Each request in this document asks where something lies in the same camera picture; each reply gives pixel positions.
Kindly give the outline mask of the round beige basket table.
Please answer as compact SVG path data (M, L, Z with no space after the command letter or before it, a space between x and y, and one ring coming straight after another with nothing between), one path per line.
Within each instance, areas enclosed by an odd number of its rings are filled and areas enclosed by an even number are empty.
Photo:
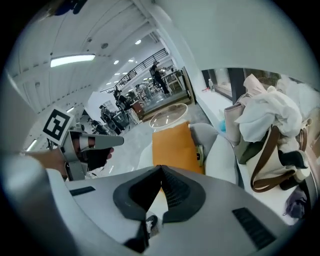
M155 114L149 121L149 126L154 132L173 128L187 121L188 106L184 103L177 103L165 107Z

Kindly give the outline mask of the person's left forearm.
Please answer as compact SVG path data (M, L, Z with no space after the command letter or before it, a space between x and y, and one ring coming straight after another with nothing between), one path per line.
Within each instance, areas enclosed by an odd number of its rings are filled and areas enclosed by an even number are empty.
M46 151L27 151L25 156L30 156L39 161L45 169L53 169L60 172L65 180L67 178L66 160L59 148Z

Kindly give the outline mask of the black railing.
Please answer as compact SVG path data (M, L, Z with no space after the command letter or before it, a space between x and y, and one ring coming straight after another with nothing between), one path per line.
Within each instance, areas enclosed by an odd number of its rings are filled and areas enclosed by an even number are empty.
M122 78L118 80L118 82L113 82L112 87L103 89L100 91L100 93L112 93L116 88L122 89L128 82L132 82L133 79L138 75L142 74L146 70L149 70L152 67L154 61L157 61L159 63L160 61L163 61L167 56L169 56L169 53L165 48L157 51L144 61L137 64L133 69L127 72L127 74L124 74Z

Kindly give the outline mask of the purple cloth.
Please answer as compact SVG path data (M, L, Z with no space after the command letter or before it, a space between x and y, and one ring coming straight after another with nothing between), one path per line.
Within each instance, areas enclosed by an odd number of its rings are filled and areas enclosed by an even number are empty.
M305 192L296 187L285 202L285 215L293 219L302 219L306 213L307 196Z

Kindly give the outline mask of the dark framed window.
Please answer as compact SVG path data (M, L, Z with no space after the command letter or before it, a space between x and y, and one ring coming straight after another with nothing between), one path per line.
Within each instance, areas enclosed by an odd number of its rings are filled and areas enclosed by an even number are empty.
M208 79L214 84L214 93L235 103L246 89L245 79L253 74L265 89L273 86L291 97L303 109L320 109L320 91L312 86L284 74L254 68L214 68L201 71L204 88L202 92L211 91Z

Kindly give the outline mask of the white cloth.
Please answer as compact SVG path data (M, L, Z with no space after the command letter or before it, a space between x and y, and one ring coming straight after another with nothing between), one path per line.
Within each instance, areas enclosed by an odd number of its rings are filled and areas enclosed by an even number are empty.
M261 141L272 126L278 127L283 136L296 137L303 119L297 104L271 86L266 92L253 96L235 122L244 141L254 143Z

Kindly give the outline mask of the person's left hand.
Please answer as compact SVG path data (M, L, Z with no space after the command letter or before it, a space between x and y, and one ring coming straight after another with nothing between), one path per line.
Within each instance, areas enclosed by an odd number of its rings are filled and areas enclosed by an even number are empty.
M84 136L79 132L71 132L70 135L73 149L78 157L81 156L83 150L87 150L95 146L94 137Z

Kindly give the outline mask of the pile of bags and clothes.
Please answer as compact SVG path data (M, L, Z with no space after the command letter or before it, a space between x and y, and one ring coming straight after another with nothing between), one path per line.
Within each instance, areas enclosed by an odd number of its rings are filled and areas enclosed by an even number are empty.
M231 106L232 102L229 99L224 98L220 94L212 91L196 91L195 99L200 105L208 119L210 120L213 127L217 132L223 136L227 137L226 133L220 129L220 123L223 120L223 110L226 107ZM242 183L242 188L258 201L270 208L274 213L276 213L287 225L292 226L297 223L297 218L292 218L285 214L285 203L289 196L293 193L295 188L289 190L281 190L279 186L262 193L256 193L252 191L250 187L250 176L247 167L243 164L235 163L238 169L238 182Z

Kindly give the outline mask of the grey cushion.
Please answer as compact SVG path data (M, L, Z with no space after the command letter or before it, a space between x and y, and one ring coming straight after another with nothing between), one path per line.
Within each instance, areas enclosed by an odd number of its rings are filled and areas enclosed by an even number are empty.
M207 123L190 124L189 129L194 144L203 146L203 160L205 161L219 133Z

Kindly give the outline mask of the green bag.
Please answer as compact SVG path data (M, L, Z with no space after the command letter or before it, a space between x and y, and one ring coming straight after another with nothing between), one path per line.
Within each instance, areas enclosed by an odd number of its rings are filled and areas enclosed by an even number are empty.
M252 157L256 156L263 148L264 142L247 142L242 138L234 147L234 154L239 164L244 165Z

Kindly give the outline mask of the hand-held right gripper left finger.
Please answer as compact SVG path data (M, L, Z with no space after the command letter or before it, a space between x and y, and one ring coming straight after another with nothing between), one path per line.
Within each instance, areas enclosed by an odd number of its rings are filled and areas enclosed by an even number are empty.
M161 188L162 168L66 182L94 224L120 244L143 253L149 246L147 212Z

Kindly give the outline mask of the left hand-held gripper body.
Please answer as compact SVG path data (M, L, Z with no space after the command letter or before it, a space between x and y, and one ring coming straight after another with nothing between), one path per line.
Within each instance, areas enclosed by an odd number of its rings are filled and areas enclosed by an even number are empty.
M73 148L71 132L82 133L88 137L95 138L95 136L85 133L81 127L77 126L72 114L59 108L52 109L42 131L49 142L56 144L56 149L61 150L66 161L67 179L69 181L86 179L89 171L86 151L95 150L95 147L83 150L81 156L77 156Z

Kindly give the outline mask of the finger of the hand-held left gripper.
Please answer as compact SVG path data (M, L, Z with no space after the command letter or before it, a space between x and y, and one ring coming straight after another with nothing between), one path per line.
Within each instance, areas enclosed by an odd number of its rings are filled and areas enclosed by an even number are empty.
M94 140L95 150L113 148L124 144L124 138L122 136L97 135L94 137Z
M104 167L107 160L112 157L114 148L95 149L85 152L86 163L89 171Z

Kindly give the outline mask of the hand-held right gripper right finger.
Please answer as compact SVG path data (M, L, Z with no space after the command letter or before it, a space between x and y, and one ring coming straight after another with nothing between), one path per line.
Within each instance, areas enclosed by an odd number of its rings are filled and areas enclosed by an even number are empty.
M289 226L237 185L162 167L168 200L161 256L247 256L275 242Z

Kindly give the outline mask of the orange cushion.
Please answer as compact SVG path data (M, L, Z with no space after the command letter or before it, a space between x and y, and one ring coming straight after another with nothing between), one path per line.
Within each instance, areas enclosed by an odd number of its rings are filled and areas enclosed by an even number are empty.
M197 160L189 122L152 134L152 163L155 166L166 165L202 175L205 173Z

